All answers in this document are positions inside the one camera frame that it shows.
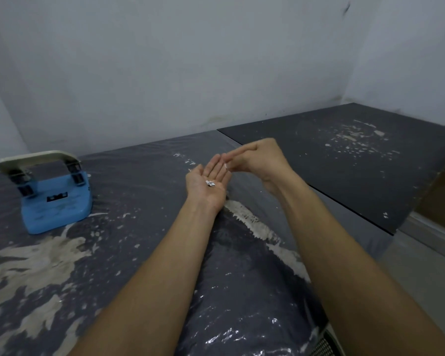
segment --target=forearm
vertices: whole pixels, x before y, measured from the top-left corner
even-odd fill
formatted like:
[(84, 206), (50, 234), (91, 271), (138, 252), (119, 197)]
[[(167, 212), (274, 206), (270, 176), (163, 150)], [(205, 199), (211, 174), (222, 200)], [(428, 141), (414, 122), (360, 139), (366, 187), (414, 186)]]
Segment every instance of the forearm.
[(206, 205), (187, 200), (164, 239), (71, 355), (172, 355), (215, 216)]
[(295, 173), (281, 176), (277, 197), (314, 289), (350, 355), (445, 355), (445, 335)]

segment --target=hand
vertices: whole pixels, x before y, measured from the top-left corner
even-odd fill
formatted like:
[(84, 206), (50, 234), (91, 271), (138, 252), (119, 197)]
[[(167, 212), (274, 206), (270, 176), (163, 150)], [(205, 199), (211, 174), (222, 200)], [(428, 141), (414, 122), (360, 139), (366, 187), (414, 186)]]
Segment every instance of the hand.
[[(205, 168), (198, 165), (186, 175), (188, 200), (202, 203), (215, 213), (224, 206), (227, 184), (231, 179), (231, 173), (224, 166), (223, 156), (225, 154), (214, 155)], [(213, 181), (216, 185), (210, 187), (206, 180)]]
[(274, 138), (264, 138), (245, 144), (223, 154), (223, 158), (229, 171), (255, 174), (262, 180), (267, 191), (274, 195), (277, 193), (275, 182), (280, 179), (280, 176), (293, 173)]

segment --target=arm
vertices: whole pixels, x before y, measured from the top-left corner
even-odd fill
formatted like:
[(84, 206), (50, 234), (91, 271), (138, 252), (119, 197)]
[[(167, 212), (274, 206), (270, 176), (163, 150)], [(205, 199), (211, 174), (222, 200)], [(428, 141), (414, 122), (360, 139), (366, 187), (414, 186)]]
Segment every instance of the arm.
[[(188, 198), (172, 227), (71, 356), (174, 353), (230, 178), (220, 155), (186, 176)], [(206, 180), (216, 186), (208, 187)]]
[(249, 171), (281, 203), (336, 335), (349, 355), (445, 355), (445, 335), (371, 258), (265, 139), (225, 157)]

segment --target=blue base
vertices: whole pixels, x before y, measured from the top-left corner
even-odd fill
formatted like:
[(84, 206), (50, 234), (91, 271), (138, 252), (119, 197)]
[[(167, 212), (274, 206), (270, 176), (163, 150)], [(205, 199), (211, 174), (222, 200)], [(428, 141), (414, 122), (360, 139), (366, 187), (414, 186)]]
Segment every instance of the blue base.
[(92, 207), (89, 180), (77, 186), (71, 175), (36, 183), (36, 196), (22, 198), (21, 215), (30, 234), (43, 233), (86, 218)]

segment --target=right hand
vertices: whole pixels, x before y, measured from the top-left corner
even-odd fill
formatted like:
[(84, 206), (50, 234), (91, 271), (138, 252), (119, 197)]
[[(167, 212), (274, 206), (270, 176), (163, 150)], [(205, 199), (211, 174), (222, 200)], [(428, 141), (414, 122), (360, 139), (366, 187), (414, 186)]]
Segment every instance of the right hand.
[(274, 195), (277, 193), (277, 181), (280, 177), (293, 173), (274, 138), (264, 138), (245, 144), (223, 157), (229, 171), (255, 174), (262, 180), (267, 191)]

